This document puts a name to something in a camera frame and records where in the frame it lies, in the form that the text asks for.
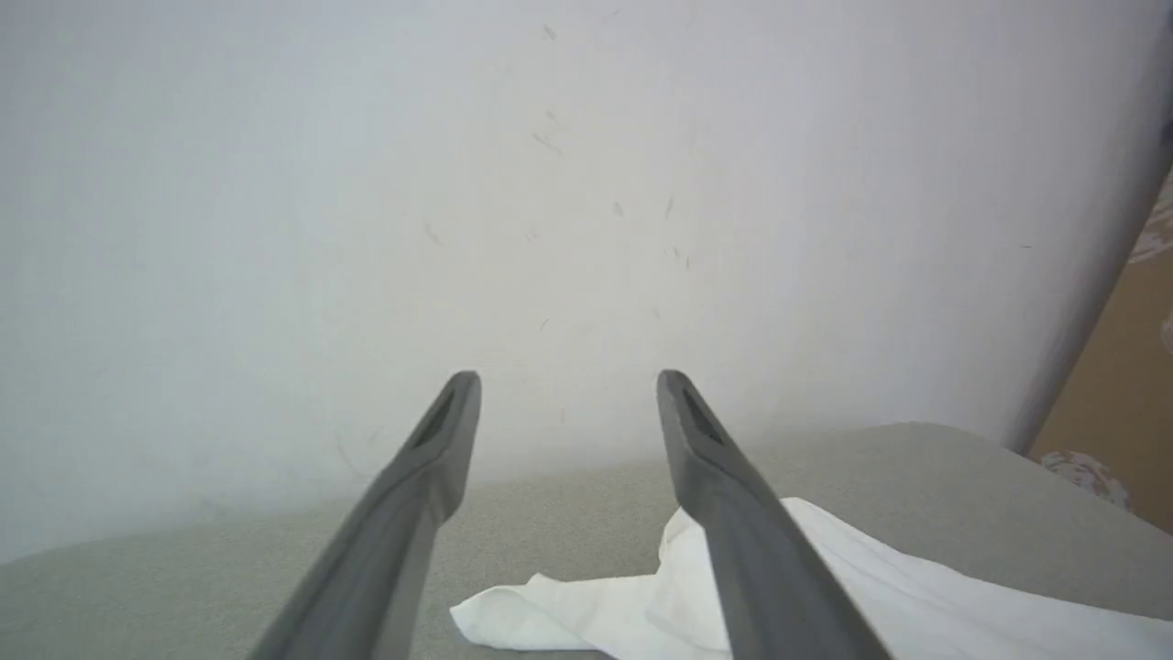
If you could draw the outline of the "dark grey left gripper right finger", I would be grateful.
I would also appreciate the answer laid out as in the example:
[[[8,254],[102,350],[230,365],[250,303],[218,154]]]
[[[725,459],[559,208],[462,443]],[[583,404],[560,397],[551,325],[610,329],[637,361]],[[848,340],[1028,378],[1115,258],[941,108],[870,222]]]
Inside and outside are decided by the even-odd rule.
[[[693,381],[662,370],[657,404],[674,497],[707,535],[733,660],[891,660]]]

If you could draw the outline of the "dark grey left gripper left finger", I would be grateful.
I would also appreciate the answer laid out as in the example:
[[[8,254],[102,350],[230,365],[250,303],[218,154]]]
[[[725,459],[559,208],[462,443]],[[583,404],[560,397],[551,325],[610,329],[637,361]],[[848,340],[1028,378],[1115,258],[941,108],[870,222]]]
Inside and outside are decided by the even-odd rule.
[[[248,660],[408,660],[435,536],[465,501],[481,381],[457,370]]]

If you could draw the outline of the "white garment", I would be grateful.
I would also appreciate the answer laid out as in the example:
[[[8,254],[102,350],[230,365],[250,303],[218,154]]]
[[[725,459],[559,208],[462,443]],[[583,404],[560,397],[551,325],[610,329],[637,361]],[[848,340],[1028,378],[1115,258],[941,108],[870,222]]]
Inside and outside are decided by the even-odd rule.
[[[893,660],[1173,660],[1173,621],[1096,608],[893,550],[800,498],[784,508],[872,624]],[[495,649],[596,651],[615,660],[730,660],[698,522],[677,510],[653,574],[482,590],[450,608]]]

